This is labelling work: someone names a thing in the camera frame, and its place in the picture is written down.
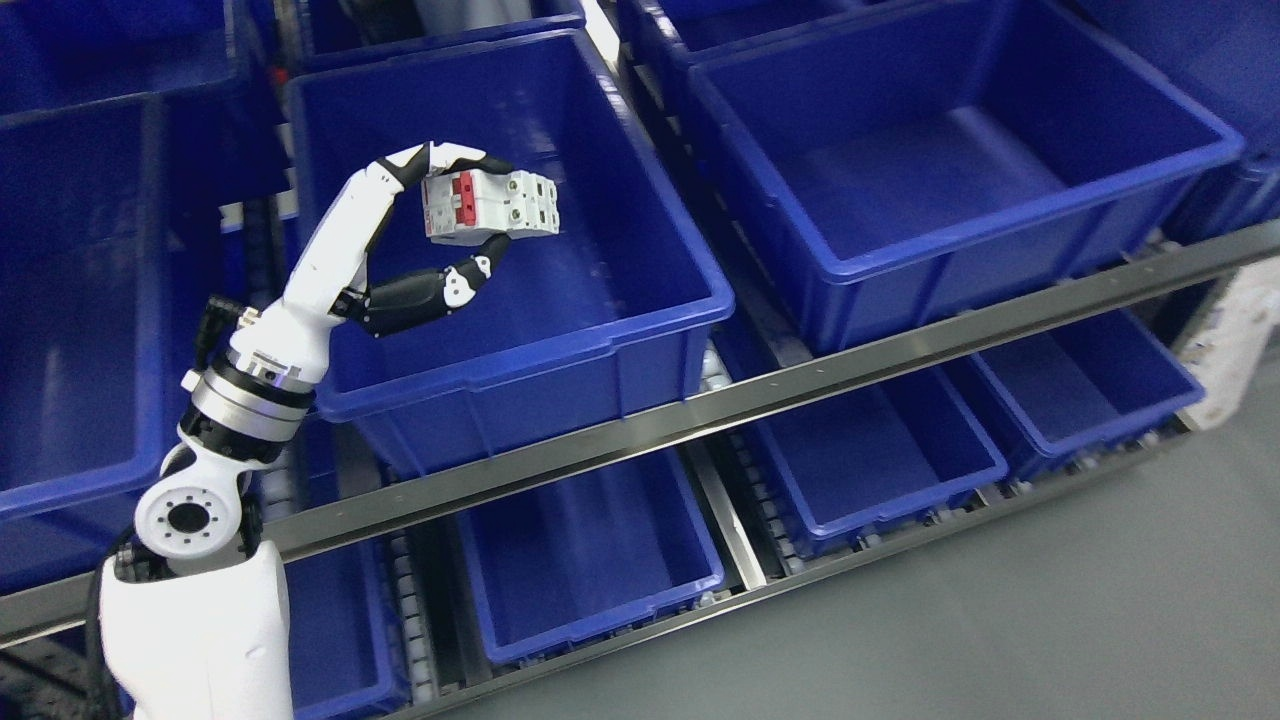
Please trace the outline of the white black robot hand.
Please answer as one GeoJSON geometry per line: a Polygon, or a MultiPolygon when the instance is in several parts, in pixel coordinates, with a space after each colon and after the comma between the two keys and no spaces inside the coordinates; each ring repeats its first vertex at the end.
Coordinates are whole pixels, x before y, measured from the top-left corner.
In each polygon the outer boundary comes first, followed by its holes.
{"type": "Polygon", "coordinates": [[[317,384],[330,365],[333,314],[346,291],[367,287],[367,260],[396,199],[422,179],[457,170],[504,176],[513,165],[480,149],[426,142],[379,158],[343,184],[300,255],[283,295],[230,337],[238,370],[317,384]]]}

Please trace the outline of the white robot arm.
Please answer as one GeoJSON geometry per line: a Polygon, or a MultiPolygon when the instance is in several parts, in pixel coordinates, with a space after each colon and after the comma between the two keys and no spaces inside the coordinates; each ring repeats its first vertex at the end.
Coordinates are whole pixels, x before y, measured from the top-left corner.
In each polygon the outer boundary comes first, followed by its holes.
{"type": "Polygon", "coordinates": [[[284,562],[246,489],[314,401],[282,366],[227,350],[183,382],[177,446],[99,566],[90,621],[133,719],[291,719],[284,562]]]}

